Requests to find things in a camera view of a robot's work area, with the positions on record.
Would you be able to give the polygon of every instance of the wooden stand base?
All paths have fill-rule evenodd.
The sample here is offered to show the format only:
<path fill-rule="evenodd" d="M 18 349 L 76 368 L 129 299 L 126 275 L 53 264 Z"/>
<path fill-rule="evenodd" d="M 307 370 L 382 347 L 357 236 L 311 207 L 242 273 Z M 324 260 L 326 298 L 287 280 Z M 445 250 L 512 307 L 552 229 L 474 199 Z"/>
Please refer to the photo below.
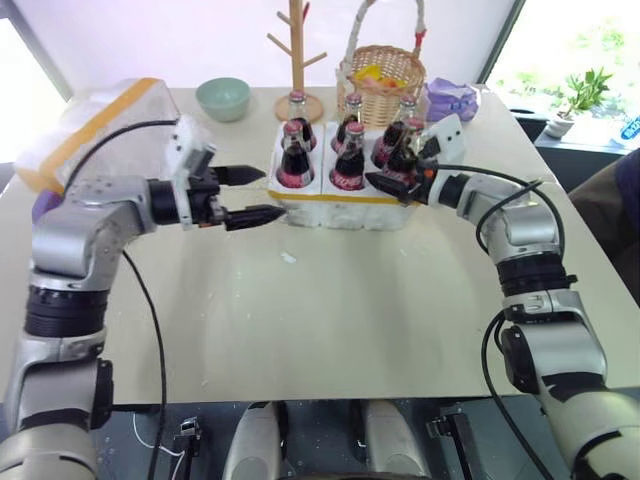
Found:
<path fill-rule="evenodd" d="M 306 106 L 307 106 L 307 114 L 309 115 L 309 121 L 311 123 L 320 120 L 322 118 L 322 115 L 324 115 L 324 108 L 322 108 L 322 103 L 320 102 L 320 100 L 318 100 L 318 98 L 314 97 L 313 95 L 307 94 Z M 275 112 L 276 117 L 278 117 L 278 120 L 282 120 L 283 122 L 285 120 L 288 120 L 289 119 L 289 97 L 287 96 L 287 97 L 279 98 L 275 106 L 273 107 L 273 111 Z"/>

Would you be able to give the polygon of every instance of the white pot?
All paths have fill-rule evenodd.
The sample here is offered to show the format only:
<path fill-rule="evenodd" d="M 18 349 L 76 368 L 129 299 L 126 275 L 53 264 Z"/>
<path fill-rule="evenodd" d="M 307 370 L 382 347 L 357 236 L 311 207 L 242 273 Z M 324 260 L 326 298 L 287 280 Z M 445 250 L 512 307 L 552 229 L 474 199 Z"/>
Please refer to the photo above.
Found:
<path fill-rule="evenodd" d="M 550 137 L 562 138 L 571 127 L 573 127 L 574 123 L 573 120 L 565 120 L 558 115 L 554 115 L 553 118 L 547 122 L 544 133 Z"/>

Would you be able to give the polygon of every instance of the wicker basket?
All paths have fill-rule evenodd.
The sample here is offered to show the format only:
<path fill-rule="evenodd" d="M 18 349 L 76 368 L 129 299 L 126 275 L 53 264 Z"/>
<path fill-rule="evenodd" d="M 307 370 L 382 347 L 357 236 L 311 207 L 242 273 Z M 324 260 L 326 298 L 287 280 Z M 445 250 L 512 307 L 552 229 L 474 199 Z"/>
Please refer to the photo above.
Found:
<path fill-rule="evenodd" d="M 425 69 L 420 63 L 420 48 L 426 33 L 424 26 L 424 0 L 418 4 L 416 43 L 413 52 L 390 46 L 372 45 L 356 49 L 362 20 L 375 0 L 365 0 L 358 13 L 349 37 L 349 45 L 340 67 L 338 77 L 338 110 L 344 111 L 344 98 L 353 91 L 362 94 L 363 122 L 370 128 L 385 128 L 398 110 L 403 95 L 420 97 L 424 84 Z M 385 77 L 393 77 L 406 82 L 404 87 L 371 86 L 354 79 L 354 74 L 368 65 L 379 65 Z"/>

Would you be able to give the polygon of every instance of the window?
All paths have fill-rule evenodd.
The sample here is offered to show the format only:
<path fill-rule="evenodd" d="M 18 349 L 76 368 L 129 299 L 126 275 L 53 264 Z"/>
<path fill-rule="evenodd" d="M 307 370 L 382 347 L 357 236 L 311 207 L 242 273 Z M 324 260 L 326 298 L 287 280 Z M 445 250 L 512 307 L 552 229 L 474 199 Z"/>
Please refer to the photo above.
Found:
<path fill-rule="evenodd" d="M 0 18 L 0 163 L 15 161 L 65 102 L 11 22 Z"/>
<path fill-rule="evenodd" d="M 487 84 L 510 107 L 551 114 L 566 105 L 569 75 L 603 67 L 606 100 L 576 123 L 606 119 L 608 135 L 640 114 L 639 15 L 634 0 L 529 0 Z"/>

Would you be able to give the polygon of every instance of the green bowl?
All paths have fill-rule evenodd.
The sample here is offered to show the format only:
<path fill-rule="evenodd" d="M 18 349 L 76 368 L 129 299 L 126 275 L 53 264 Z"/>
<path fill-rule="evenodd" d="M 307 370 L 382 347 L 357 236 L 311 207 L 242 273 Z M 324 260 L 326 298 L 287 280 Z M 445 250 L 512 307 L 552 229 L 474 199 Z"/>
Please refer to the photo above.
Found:
<path fill-rule="evenodd" d="M 214 78 L 196 90 L 202 110 L 219 122 L 240 120 L 247 113 L 251 89 L 239 78 Z"/>

